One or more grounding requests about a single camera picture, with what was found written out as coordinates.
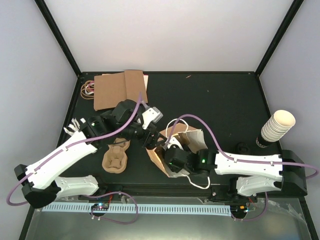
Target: black table surface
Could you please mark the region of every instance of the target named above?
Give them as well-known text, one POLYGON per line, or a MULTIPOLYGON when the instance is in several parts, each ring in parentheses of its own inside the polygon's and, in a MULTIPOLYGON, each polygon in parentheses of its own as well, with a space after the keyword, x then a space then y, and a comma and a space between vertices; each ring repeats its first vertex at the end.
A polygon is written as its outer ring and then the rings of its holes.
MULTIPOLYGON (((93 80, 96 74, 89 73, 82 80, 93 80)), ((183 114, 202 118, 213 130, 222 149, 235 152, 235 146, 246 143, 252 155, 279 154, 277 144, 267 148, 256 145, 256 137, 269 119, 259 79, 253 73, 148 73, 148 104, 157 107, 163 118, 156 124, 161 131, 172 119, 183 114)), ((93 100, 84 100, 78 95, 74 111, 78 120, 88 119, 103 111, 95 111, 93 100)), ((195 119, 185 119, 192 127, 203 129, 208 148, 217 149, 208 131, 195 119)), ((146 149, 132 140, 126 151, 127 166, 120 174, 108 173, 102 168, 102 160, 108 146, 90 154, 67 169, 63 177, 99 175, 110 184, 184 185, 191 186, 185 177, 168 178, 150 160, 146 149)), ((211 184, 228 184, 232 175, 217 175, 212 171, 211 184)), ((207 179, 193 177, 193 182, 206 185, 207 179)))

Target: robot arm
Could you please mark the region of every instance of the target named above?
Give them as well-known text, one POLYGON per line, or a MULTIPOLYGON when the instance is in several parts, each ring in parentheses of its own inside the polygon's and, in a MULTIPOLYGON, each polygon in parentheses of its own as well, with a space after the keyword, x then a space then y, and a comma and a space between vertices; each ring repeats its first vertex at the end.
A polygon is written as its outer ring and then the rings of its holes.
POLYGON ((94 142, 82 142, 67 148, 72 143, 119 129, 129 119, 135 106, 134 101, 125 100, 114 110, 91 117, 87 121, 81 119, 79 130, 68 132, 71 137, 49 155, 29 166, 18 165, 14 169, 18 180, 33 173, 22 183, 22 193, 30 205, 41 208, 58 198, 94 194, 101 186, 92 175, 86 177, 59 177, 59 175, 83 157, 95 153, 102 145, 112 144, 118 137, 126 140, 137 139, 147 149, 165 143, 167 139, 153 125, 162 117, 161 112, 155 107, 148 109, 140 107, 134 120, 117 135, 94 142), (59 151, 62 152, 35 171, 40 164, 59 151))
POLYGON ((281 191, 284 197, 303 197, 307 195, 306 174, 303 167, 270 164, 270 162, 303 163, 292 151, 283 150, 282 154, 254 156, 227 153, 234 160, 227 159, 215 150, 201 149, 192 153, 187 146, 170 145, 164 151, 164 161, 171 171, 178 173, 182 169, 190 175, 209 176, 211 171, 218 175, 243 175, 231 178, 225 194, 226 202, 245 198, 257 193, 281 191), (239 162, 237 159, 263 161, 269 164, 239 162))

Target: white paper cup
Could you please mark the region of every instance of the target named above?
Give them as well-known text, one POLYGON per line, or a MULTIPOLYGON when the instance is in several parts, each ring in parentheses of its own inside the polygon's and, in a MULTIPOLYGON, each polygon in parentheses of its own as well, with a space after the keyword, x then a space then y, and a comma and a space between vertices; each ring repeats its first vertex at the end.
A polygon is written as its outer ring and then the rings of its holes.
POLYGON ((270 120, 270 121, 267 121, 266 122, 266 127, 276 133, 280 133, 280 134, 283 134, 283 133, 286 133, 290 130, 290 128, 287 128, 287 129, 279 129, 277 126, 275 126, 275 124, 270 120))
POLYGON ((273 120, 279 127, 292 128, 296 124, 295 117, 286 110, 278 110, 273 114, 273 120))
POLYGON ((266 132, 266 131, 261 131, 261 134, 262 134, 262 136, 263 136, 263 138, 265 139, 265 140, 268 140, 268 141, 277 141, 279 138, 281 138, 281 136, 275 136, 275 135, 271 135, 271 134, 269 134, 268 132, 266 132))
POLYGON ((270 143, 278 141, 278 138, 269 137, 269 136, 265 135, 263 132, 261 132, 261 136, 265 141, 270 142, 270 143))
POLYGON ((294 125, 295 117, 288 111, 278 110, 264 124, 256 143, 261 148, 266 148, 273 142, 280 140, 294 125))
POLYGON ((289 130, 291 127, 285 127, 285 126, 281 126, 279 125, 276 120, 274 120, 274 116, 272 115, 272 117, 270 118, 270 120, 267 122, 270 124, 270 126, 278 131, 287 131, 289 130))

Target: white string handle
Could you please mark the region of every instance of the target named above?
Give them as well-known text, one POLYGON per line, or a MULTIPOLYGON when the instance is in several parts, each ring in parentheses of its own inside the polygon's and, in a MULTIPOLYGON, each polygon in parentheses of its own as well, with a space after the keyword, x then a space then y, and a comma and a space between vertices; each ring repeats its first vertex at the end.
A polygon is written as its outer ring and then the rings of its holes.
POLYGON ((198 189, 208 189, 208 188, 210 188, 210 185, 211 185, 210 177, 208 177, 208 185, 207 185, 206 187, 203 187, 203 186, 199 186, 199 185, 193 183, 188 175, 183 174, 183 176, 187 177, 188 180, 189 180, 189 183, 190 183, 192 186, 197 187, 198 189))
POLYGON ((87 94, 87 95, 94 94, 94 93, 95 93, 94 91, 88 91, 88 88, 89 88, 90 86, 94 86, 94 85, 95 85, 94 82, 90 82, 87 86, 85 86, 85 87, 84 87, 85 94, 87 94))
MULTIPOLYGON (((172 120, 167 124, 167 126, 166 126, 166 128, 165 128, 165 137, 166 137, 166 138, 168 137, 168 128, 169 128, 169 125, 170 125, 172 122, 174 122, 175 120, 177 120, 177 118, 172 119, 172 120)), ((180 119, 180 121, 182 121, 182 122, 186 125, 186 129, 185 129, 184 132, 188 131, 188 129, 189 129, 188 123, 187 123, 185 120, 183 120, 183 119, 180 119)))

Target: white wall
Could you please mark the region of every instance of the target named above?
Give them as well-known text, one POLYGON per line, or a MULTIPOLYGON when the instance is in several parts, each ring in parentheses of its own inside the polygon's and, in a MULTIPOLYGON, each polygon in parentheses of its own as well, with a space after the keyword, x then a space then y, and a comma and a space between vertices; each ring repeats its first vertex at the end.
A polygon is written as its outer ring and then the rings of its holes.
POLYGON ((33 0, 1 1, 0 35, 0 239, 16 240, 29 205, 6 204, 14 167, 56 147, 76 75, 33 0))
MULTIPOLYGON (((261 75, 272 112, 293 113, 296 125, 283 137, 307 164, 320 168, 320 1, 304 1, 261 75)), ((320 234, 320 176, 308 181, 308 207, 320 234)))
POLYGON ((293 0, 46 0, 82 71, 255 71, 293 0))

